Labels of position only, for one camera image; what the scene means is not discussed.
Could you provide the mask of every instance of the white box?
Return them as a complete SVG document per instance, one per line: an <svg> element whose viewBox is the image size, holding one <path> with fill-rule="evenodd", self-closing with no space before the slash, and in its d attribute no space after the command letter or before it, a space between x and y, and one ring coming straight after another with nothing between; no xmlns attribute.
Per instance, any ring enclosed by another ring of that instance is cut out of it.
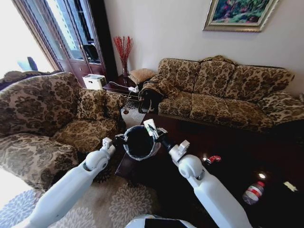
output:
<svg viewBox="0 0 304 228"><path fill-rule="evenodd" d="M105 76L88 74L83 77L87 89L103 89L106 84Z"/></svg>

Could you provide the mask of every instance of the floral rug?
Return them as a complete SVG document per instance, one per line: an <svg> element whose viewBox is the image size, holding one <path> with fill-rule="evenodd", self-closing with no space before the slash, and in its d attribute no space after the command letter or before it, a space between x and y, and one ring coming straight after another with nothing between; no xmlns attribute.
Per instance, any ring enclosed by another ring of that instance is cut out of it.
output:
<svg viewBox="0 0 304 228"><path fill-rule="evenodd" d="M144 114L137 111L138 103L128 101L128 114L123 114L127 128L139 125ZM97 177L95 182L74 207L52 228L122 228L141 214L160 211L156 192L145 186L127 186L125 179L116 176L115 170L122 158L117 155ZM0 208L0 228L10 228L33 211L38 197L27 190Z"/></svg>

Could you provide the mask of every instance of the picture frame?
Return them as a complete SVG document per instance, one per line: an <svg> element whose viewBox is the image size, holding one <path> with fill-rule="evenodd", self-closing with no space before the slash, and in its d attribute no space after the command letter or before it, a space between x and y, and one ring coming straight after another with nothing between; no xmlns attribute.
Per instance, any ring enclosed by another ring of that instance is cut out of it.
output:
<svg viewBox="0 0 304 228"><path fill-rule="evenodd" d="M205 31L261 32L280 0L211 0Z"/></svg>

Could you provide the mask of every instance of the coffee table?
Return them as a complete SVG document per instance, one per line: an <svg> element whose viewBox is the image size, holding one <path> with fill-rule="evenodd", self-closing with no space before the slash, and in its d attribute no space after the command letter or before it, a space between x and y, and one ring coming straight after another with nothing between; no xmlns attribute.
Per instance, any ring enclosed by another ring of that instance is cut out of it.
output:
<svg viewBox="0 0 304 228"><path fill-rule="evenodd" d="M304 151L300 146L278 136L199 125L155 114L146 114L143 121L151 118L156 126L166 129L176 143L188 140L188 154L200 158L221 156L221 162L205 167L244 207L253 227L300 224L304 199ZM257 204L247 205L242 194L250 184L260 180L260 172L267 176L265 192ZM154 188L162 206L161 216L187 220L196 227L217 227L163 148L144 161L135 161L125 154L116 175L132 184ZM285 181L295 185L298 191L289 190L283 184Z"/></svg>

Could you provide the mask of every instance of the red decorative branches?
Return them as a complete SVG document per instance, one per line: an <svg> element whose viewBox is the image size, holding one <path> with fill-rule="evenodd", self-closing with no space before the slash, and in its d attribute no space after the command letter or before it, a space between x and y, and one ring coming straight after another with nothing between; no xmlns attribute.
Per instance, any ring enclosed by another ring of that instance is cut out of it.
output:
<svg viewBox="0 0 304 228"><path fill-rule="evenodd" d="M122 65L123 67L126 67L129 54L133 47L133 39L127 36L127 37L114 37L113 40L117 47Z"/></svg>

